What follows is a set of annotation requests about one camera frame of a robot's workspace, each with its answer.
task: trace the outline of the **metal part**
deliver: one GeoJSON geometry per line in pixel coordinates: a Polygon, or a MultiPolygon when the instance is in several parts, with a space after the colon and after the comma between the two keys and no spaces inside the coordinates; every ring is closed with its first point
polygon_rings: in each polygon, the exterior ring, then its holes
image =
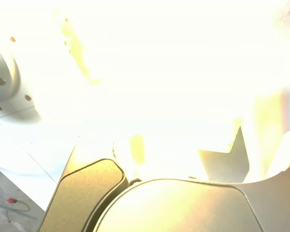
{"type": "Polygon", "coordinates": [[[0,102],[14,96],[20,86],[20,74],[12,55],[0,53],[0,102]]]}

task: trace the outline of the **wire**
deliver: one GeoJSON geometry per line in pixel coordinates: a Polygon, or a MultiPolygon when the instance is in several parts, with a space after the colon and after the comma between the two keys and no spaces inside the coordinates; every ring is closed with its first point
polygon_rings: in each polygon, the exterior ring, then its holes
{"type": "Polygon", "coordinates": [[[9,213],[9,211],[6,210],[6,211],[5,211],[6,219],[8,219],[8,222],[9,222],[9,223],[11,223],[12,220],[11,220],[11,218],[9,217],[9,214],[8,214],[8,213],[9,213]]]}
{"type": "MultiPolygon", "coordinates": [[[[11,197],[11,194],[9,193],[5,193],[2,188],[0,187],[0,195],[5,195],[5,196],[8,196],[8,197],[11,197]]],[[[17,200],[23,200],[23,201],[30,201],[31,199],[30,198],[18,198],[18,197],[13,197],[17,200]]]]}
{"type": "Polygon", "coordinates": [[[28,212],[31,210],[30,206],[27,203],[24,203],[22,201],[17,201],[16,203],[22,203],[24,206],[27,207],[27,209],[14,209],[14,210],[21,211],[21,212],[28,212]]]}

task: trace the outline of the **floor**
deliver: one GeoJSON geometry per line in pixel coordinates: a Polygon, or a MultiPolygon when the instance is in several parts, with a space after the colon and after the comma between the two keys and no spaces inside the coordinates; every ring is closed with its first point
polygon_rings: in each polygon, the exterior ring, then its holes
{"type": "Polygon", "coordinates": [[[38,230],[45,212],[1,172],[0,196],[0,232],[36,232],[38,230]],[[25,202],[30,210],[20,213],[9,210],[7,216],[7,207],[26,209],[21,203],[8,203],[6,199],[10,197],[25,202]]]}

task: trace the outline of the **red object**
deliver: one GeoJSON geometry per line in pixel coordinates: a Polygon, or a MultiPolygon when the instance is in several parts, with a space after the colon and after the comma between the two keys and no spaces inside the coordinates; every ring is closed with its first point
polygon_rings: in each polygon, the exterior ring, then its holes
{"type": "Polygon", "coordinates": [[[16,203],[16,202],[17,202],[17,200],[14,199],[14,198],[9,198],[9,199],[8,199],[8,203],[10,203],[10,204],[14,204],[14,203],[16,203]]]}

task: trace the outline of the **curved metal plate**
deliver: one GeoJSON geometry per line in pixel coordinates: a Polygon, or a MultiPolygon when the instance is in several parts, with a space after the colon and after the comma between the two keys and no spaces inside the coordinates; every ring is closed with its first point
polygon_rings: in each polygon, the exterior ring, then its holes
{"type": "Polygon", "coordinates": [[[234,187],[160,179],[122,193],[94,232],[261,232],[245,196],[234,187]]]}
{"type": "Polygon", "coordinates": [[[8,100],[19,89],[20,75],[17,64],[11,55],[0,53],[0,102],[8,100]]]}

